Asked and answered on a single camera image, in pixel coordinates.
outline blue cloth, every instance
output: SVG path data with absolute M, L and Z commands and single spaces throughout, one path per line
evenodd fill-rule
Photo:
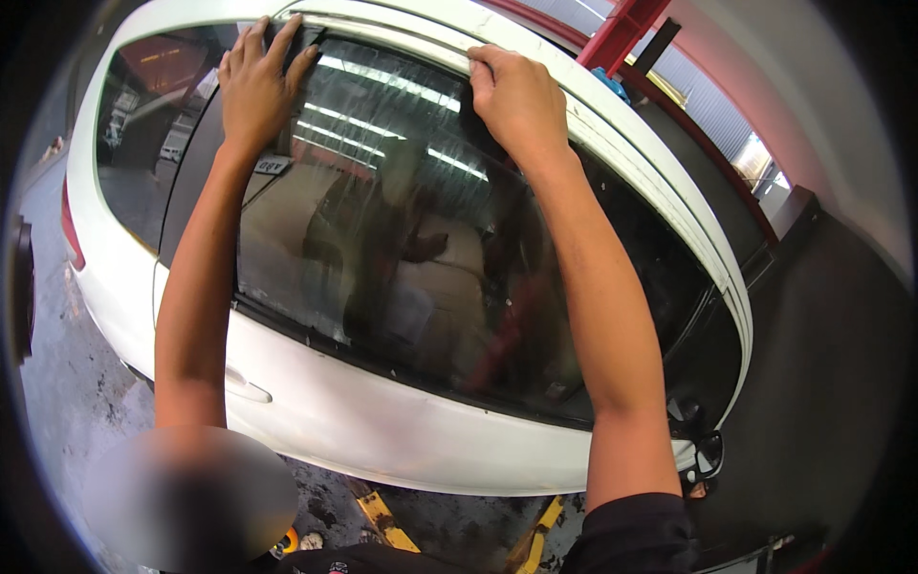
M 602 80 L 602 83 L 609 87 L 609 89 L 615 93 L 616 96 L 620 97 L 625 104 L 631 105 L 631 99 L 628 98 L 628 95 L 625 94 L 625 89 L 621 87 L 621 84 L 616 82 L 611 78 L 606 77 L 606 71 L 603 68 L 593 68 L 590 70 L 590 73 Z

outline white car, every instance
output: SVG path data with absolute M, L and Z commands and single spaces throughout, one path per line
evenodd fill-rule
M 544 63 L 564 89 L 572 145 L 644 283 L 668 396 L 720 428 L 753 328 L 711 208 L 588 70 L 466 0 L 153 0 L 124 21 L 79 110 L 62 224 L 86 306 L 126 365 L 155 379 L 169 266 L 223 137 L 215 67 L 242 26 L 292 12 L 322 56 L 244 200 L 230 429 L 414 489 L 586 487 L 592 411 L 554 250 L 471 107 L 465 50 L 483 42 Z M 170 134 L 185 148 L 166 158 Z M 695 463 L 690 442 L 673 448 L 679 468 Z

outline person's left hand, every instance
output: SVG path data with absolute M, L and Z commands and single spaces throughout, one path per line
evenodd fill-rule
M 312 45 L 300 52 L 286 76 L 284 54 L 303 17 L 294 15 L 262 54 L 262 37 L 269 18 L 261 17 L 244 29 L 232 51 L 223 54 L 217 70 L 223 97 L 224 145 L 245 157 L 256 158 L 287 121 L 303 73 L 318 51 Z

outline rear passenger window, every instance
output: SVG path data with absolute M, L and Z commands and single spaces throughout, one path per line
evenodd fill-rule
M 243 201 L 240 302 L 398 380 L 534 418 L 592 419 L 538 204 L 459 77 L 327 39 L 291 130 Z M 608 167 L 614 214 L 664 352 L 710 280 Z
M 120 48 L 102 90 L 95 160 L 108 207 L 153 251 L 175 172 L 236 25 L 164 32 Z

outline taillight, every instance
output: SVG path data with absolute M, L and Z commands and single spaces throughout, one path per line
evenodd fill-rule
M 61 227 L 63 235 L 67 238 L 67 244 L 70 246 L 70 262 L 77 271 L 82 271 L 86 266 L 86 260 L 83 258 L 83 250 L 80 249 L 80 241 L 76 239 L 76 229 L 73 228 L 73 216 L 70 214 L 70 199 L 67 197 L 67 176 L 63 178 L 63 187 L 61 189 Z

